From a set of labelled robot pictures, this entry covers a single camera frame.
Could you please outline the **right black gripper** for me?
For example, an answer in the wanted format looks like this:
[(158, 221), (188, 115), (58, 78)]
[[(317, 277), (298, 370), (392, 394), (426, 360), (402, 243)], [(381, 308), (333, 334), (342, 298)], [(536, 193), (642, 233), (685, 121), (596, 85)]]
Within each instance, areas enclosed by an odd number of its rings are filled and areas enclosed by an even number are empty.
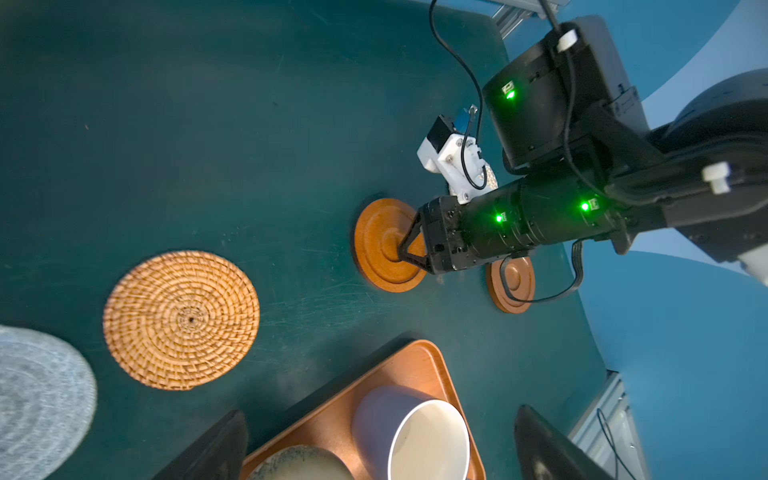
[[(462, 237), (461, 219), (455, 196), (441, 196), (421, 206), (398, 246), (400, 260), (435, 275), (472, 268), (474, 257)], [(421, 232), (426, 256), (409, 251)]]

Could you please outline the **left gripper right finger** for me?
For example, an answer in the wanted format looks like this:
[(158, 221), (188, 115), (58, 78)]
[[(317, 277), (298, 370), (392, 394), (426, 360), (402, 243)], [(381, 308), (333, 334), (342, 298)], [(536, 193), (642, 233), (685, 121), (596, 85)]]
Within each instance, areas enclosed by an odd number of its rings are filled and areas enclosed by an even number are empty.
[(521, 405), (514, 439), (522, 478), (603, 479), (611, 476), (529, 405)]

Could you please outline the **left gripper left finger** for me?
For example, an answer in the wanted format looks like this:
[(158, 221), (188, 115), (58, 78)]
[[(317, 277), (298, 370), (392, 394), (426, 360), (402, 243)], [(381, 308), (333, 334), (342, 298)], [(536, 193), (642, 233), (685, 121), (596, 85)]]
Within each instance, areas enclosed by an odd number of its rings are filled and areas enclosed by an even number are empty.
[(232, 410), (158, 472), (153, 480), (237, 480), (247, 446), (245, 416), (240, 410)]

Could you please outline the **brown wooden coaster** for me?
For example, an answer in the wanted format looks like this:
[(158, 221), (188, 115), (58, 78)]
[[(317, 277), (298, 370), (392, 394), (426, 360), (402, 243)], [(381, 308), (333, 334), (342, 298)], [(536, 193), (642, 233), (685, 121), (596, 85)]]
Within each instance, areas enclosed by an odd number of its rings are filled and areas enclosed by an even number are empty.
[(354, 258), (361, 274), (375, 287), (390, 293), (413, 290), (427, 272), (398, 255), (416, 211), (408, 204), (383, 198), (367, 205), (354, 229)]
[(502, 261), (486, 266), (486, 284), (491, 300), (504, 313), (521, 314), (526, 312), (536, 290), (533, 264), (528, 257), (511, 260), (505, 270), (501, 270)]

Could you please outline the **cream yellow mug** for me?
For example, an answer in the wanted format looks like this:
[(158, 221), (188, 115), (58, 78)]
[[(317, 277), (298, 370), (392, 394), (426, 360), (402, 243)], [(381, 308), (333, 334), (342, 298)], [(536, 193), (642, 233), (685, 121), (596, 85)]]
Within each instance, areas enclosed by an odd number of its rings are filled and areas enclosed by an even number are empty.
[(296, 445), (271, 455), (259, 464), (247, 477), (257, 479), (353, 479), (344, 462), (323, 448)]

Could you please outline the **rattan woven coaster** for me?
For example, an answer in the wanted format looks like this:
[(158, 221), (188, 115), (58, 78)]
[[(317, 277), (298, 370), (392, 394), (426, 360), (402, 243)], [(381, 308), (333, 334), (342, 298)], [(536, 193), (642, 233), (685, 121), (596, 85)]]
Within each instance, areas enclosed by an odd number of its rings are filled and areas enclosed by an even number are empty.
[(103, 334), (118, 365), (160, 390), (188, 391), (235, 368), (260, 326), (257, 292), (229, 260), (175, 251), (135, 266), (114, 286)]

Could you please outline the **grey woven coaster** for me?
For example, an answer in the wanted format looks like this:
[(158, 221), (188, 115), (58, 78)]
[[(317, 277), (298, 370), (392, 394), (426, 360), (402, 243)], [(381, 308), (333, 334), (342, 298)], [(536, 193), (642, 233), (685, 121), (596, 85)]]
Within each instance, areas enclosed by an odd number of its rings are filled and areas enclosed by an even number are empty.
[(87, 435), (97, 408), (83, 355), (50, 334), (1, 328), (1, 477), (45, 479)]

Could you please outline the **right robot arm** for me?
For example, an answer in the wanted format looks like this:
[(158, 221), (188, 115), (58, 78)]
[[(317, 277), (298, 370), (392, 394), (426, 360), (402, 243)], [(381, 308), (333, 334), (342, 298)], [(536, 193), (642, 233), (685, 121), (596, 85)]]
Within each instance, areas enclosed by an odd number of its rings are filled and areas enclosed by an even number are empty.
[(568, 242), (627, 253), (672, 228), (718, 263), (767, 278), (767, 73), (719, 82), (650, 128), (603, 19), (550, 32), (479, 90), (514, 177), (492, 188), (474, 138), (438, 119), (419, 157), (452, 194), (420, 207), (399, 260), (441, 274)]

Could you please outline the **orange serving tray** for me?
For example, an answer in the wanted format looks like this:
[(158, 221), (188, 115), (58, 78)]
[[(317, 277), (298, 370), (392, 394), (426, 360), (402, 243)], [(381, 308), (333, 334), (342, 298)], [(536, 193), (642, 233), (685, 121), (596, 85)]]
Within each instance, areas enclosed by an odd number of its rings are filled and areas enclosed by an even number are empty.
[(242, 478), (271, 455), (287, 447), (309, 445), (339, 457), (356, 479), (373, 479), (363, 465), (352, 436), (352, 420), (361, 400), (372, 390), (397, 385), (423, 392), (456, 407), (470, 436), (470, 466), (466, 479), (483, 479), (483, 463), (465, 418), (445, 359), (431, 341), (417, 340), (380, 362), (338, 394), (246, 457)]

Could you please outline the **lavender mug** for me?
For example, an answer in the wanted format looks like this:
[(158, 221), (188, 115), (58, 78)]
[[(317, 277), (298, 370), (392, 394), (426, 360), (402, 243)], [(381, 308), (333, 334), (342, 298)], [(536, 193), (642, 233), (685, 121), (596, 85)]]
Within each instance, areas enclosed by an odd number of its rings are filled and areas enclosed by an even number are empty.
[(450, 403), (397, 385), (381, 386), (359, 403), (352, 436), (373, 479), (466, 479), (470, 436)]

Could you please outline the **aluminium front rail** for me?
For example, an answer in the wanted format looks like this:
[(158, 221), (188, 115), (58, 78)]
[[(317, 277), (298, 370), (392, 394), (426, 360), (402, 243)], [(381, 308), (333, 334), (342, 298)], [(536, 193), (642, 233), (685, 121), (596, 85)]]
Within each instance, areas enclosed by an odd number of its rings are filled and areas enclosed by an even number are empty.
[(650, 479), (629, 396), (618, 372), (607, 371), (600, 393), (568, 438), (611, 479)]

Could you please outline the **aluminium frame right post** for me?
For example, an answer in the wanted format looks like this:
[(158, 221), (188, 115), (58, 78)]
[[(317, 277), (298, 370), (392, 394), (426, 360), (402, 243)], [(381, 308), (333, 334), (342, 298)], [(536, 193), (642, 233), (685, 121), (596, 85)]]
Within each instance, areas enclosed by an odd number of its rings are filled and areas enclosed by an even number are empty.
[(498, 7), (491, 18), (502, 39), (506, 39), (524, 21), (534, 16), (547, 20), (546, 13), (536, 0), (496, 1)]

